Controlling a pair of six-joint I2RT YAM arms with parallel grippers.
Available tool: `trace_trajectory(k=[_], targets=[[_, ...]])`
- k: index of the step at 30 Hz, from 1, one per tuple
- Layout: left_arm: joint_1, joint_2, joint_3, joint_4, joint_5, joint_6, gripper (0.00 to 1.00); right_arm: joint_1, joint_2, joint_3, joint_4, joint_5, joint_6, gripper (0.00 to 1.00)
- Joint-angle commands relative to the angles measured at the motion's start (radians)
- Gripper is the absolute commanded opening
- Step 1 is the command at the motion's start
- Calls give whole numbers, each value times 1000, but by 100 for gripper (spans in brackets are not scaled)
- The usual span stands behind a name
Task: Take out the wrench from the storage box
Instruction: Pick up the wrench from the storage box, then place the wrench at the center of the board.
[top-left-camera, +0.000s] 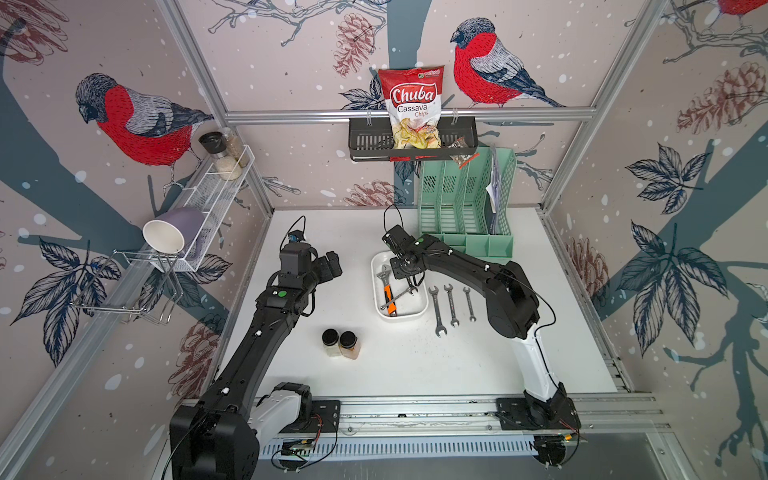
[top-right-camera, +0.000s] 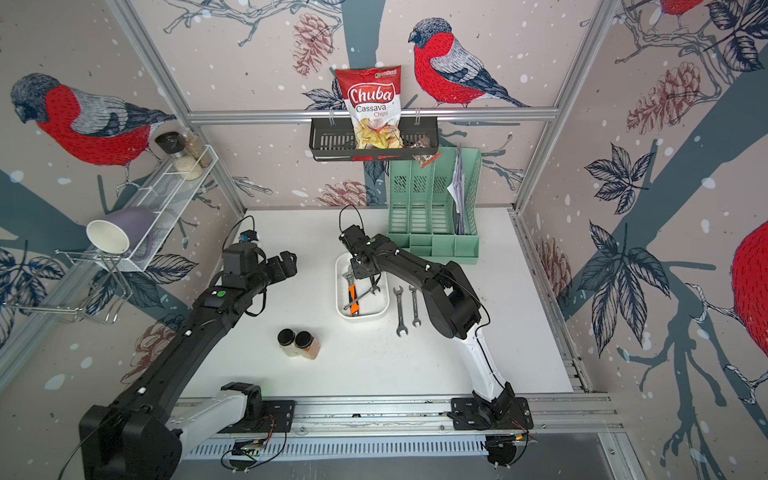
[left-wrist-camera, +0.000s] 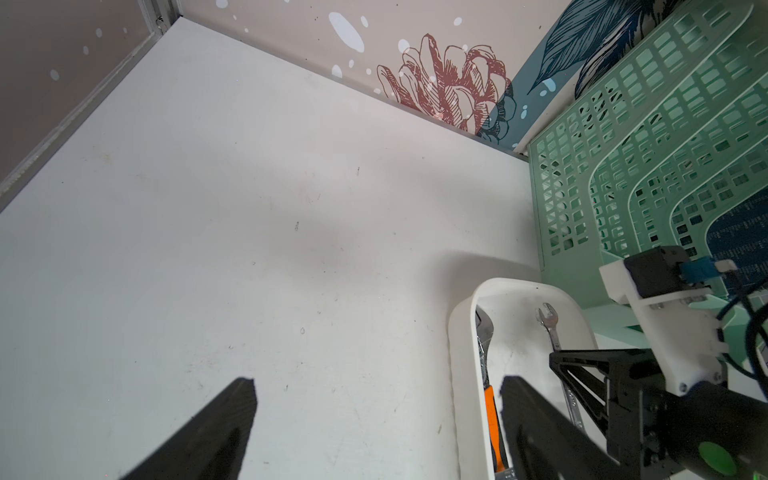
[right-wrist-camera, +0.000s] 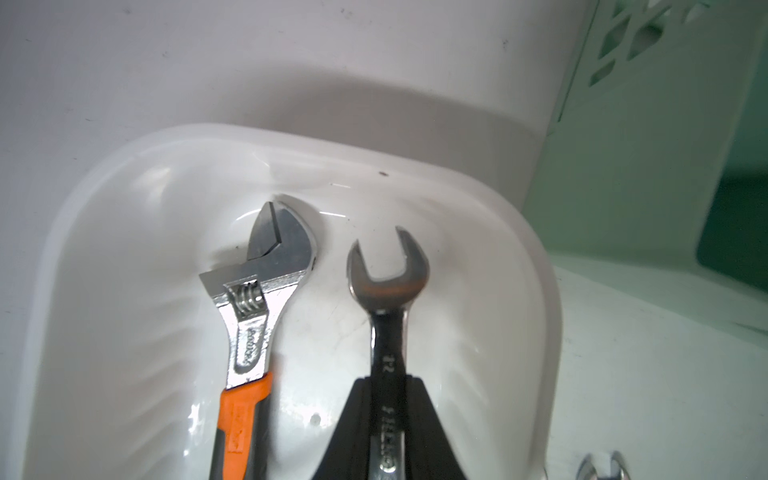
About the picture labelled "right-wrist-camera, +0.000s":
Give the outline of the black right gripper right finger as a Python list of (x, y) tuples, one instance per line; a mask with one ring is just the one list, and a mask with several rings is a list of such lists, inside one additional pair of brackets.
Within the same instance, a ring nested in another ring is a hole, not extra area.
[(406, 478), (466, 479), (448, 441), (424, 382), (406, 377)]

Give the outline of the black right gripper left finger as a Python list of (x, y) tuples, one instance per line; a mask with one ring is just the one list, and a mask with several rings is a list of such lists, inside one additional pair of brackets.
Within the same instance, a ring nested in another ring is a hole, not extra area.
[(371, 380), (353, 382), (346, 403), (314, 480), (368, 478), (371, 425)]

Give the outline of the silver ring end wrench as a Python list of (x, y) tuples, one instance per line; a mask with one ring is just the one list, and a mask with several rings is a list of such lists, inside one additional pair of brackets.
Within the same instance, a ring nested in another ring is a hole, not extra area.
[(401, 273), (372, 277), (358, 241), (347, 258), (350, 293), (371, 325), (369, 479), (406, 477), (406, 323), (429, 279), (429, 262), (418, 242), (402, 226), (396, 233), (405, 259)]

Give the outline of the orange handled adjustable wrench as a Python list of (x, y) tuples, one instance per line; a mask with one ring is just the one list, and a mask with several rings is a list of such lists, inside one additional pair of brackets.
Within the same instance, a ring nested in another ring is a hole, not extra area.
[(200, 276), (229, 344), (213, 479), (266, 476), (273, 336), (284, 309), (312, 271), (316, 250), (314, 234), (299, 214), (283, 202), (268, 201), (251, 230), (246, 260)]

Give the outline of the white plastic storage box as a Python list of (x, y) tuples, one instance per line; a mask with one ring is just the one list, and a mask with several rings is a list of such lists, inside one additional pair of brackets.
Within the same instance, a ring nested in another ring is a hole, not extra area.
[(308, 479), (370, 327), (346, 257), (404, 266), (405, 227), (431, 267), (408, 322), (422, 378), (465, 475), (540, 479), (561, 309), (518, 211), (459, 172), (338, 143), (229, 125), (159, 131), (109, 155), (65, 203), (33, 294), (5, 479), (204, 479), (225, 385), (224, 324), (199, 276), (236, 265), (262, 204), (291, 205), (315, 269), (281, 319), (268, 476)]

